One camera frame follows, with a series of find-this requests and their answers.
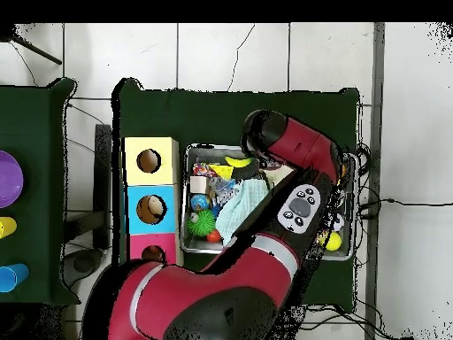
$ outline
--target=pink cube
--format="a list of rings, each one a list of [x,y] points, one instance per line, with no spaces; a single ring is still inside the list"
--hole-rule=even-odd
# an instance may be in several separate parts
[[[130,259],[140,259],[145,248],[156,245],[165,253],[166,263],[182,266],[182,252],[177,233],[130,236]]]

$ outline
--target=shape sorter box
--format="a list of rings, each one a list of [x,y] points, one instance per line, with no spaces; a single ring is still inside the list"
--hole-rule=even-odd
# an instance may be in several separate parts
[[[179,185],[129,186],[127,187],[127,213],[130,235],[171,234],[179,228]],[[164,216],[156,224],[147,224],[137,214],[139,201],[155,196],[164,203]]]
[[[155,245],[165,253],[165,261],[168,265],[183,265],[183,254],[180,249],[179,231],[171,234],[151,234],[130,236],[130,259],[140,259],[143,251]]]
[[[124,137],[122,142],[128,186],[179,183],[179,145],[171,137]]]

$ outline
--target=yellow cube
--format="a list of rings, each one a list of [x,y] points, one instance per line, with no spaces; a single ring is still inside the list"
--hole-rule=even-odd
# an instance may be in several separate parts
[[[178,183],[179,145],[171,137],[125,137],[122,142],[128,186]]]

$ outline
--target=yellow ball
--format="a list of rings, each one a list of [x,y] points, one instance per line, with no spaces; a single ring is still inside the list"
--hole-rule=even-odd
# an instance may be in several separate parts
[[[319,236],[319,243],[321,245],[324,245],[324,242],[327,239],[328,232],[323,233],[321,236]],[[327,242],[326,245],[326,250],[328,251],[338,251],[338,249],[342,246],[342,238],[340,235],[338,235],[337,232],[332,232],[329,237],[329,241]]]

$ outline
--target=black stand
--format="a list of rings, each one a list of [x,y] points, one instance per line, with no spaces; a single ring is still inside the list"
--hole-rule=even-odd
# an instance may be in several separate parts
[[[111,239],[111,128],[96,125],[93,212],[77,215],[65,222],[64,241],[93,231],[93,250],[81,250],[63,258],[66,285],[93,274],[100,264],[102,252],[110,247]]]
[[[21,46],[25,47],[28,50],[32,50],[33,52],[37,53],[38,55],[42,56],[43,58],[47,58],[48,60],[54,62],[55,64],[58,64],[59,66],[61,66],[63,64],[61,62],[61,60],[54,58],[49,53],[44,52],[43,50],[40,50],[39,48],[35,47],[32,43],[27,42],[20,35],[17,35],[16,27],[13,24],[2,27],[2,29],[0,30],[0,42],[4,42],[4,43],[15,42],[15,43],[20,44]]]

